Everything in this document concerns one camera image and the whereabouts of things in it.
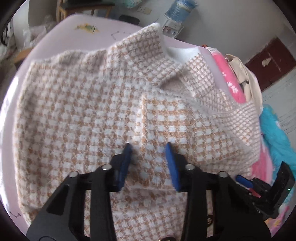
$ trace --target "wooden stool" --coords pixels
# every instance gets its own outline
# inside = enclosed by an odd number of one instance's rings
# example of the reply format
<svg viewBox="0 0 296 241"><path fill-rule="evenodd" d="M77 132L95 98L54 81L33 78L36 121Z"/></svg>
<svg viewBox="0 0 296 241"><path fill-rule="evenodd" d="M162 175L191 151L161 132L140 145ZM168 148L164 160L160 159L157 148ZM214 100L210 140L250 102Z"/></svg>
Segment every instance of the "wooden stool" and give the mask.
<svg viewBox="0 0 296 241"><path fill-rule="evenodd" d="M61 4L58 6L58 17L57 22L59 23L66 17L76 12L91 10L91 15L94 15L96 9L106 9L105 17L109 17L111 9L114 7L114 3L109 1L95 1L95 2L81 2L81 3L71 3L61 1Z"/></svg>

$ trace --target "metal screw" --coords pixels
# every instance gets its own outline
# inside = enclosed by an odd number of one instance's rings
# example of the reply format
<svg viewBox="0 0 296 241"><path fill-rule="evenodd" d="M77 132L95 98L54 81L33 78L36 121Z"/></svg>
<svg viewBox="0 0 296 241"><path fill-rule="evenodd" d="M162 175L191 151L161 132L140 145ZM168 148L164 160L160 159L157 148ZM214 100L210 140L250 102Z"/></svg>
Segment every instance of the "metal screw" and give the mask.
<svg viewBox="0 0 296 241"><path fill-rule="evenodd" d="M69 177L76 177L76 176L78 176L78 175L79 175L79 172L77 172L77 171L72 171L72 172L70 172Z"/></svg>
<svg viewBox="0 0 296 241"><path fill-rule="evenodd" d="M218 174L219 174L219 177L228 177L228 174L224 171L221 171Z"/></svg>
<svg viewBox="0 0 296 241"><path fill-rule="evenodd" d="M105 164L105 165L102 166L102 169L103 169L104 171L106 171L106 170L110 170L111 168L112 168L112 165L111 165L111 164Z"/></svg>
<svg viewBox="0 0 296 241"><path fill-rule="evenodd" d="M193 170L195 168L195 166L193 164L187 164L185 166L186 170Z"/></svg>

